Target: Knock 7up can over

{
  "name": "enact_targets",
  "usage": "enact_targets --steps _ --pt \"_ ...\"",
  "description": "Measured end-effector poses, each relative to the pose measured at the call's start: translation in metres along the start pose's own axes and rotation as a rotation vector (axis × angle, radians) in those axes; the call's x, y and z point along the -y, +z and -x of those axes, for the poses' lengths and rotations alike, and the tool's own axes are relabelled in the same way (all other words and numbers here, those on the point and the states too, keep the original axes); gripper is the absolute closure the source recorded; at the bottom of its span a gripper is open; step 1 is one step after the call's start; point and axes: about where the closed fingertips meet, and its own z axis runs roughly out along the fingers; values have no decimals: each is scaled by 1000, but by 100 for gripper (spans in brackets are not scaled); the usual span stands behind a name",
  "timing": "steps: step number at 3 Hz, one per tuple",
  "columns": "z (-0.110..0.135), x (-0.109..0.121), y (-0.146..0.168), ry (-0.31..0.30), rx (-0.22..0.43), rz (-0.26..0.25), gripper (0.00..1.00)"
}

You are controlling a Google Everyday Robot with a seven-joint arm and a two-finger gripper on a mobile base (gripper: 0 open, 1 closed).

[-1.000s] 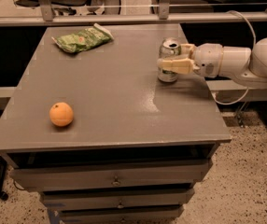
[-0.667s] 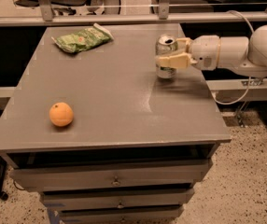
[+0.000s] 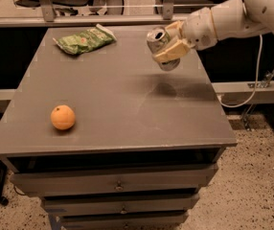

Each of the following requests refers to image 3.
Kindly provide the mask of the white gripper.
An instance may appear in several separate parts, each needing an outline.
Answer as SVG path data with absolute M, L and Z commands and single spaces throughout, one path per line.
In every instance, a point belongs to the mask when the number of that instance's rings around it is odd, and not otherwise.
M 165 30 L 171 38 L 183 36 L 185 39 L 177 39 L 171 46 L 166 46 L 155 53 L 153 59 L 159 63 L 182 58 L 191 47 L 202 51 L 217 44 L 217 34 L 209 8 L 190 13 L 184 22 L 181 20 L 172 22 L 165 27 Z

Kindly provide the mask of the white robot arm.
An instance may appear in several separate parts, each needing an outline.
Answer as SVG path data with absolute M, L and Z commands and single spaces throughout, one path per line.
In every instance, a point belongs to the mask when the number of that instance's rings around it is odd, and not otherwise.
M 163 58 L 184 56 L 228 37 L 274 34 L 274 0 L 229 0 L 167 27 L 176 42 Z M 174 230 L 274 230 L 274 129 L 264 116 L 253 131 L 232 122 L 239 144 L 228 149 L 220 171 L 186 222 Z

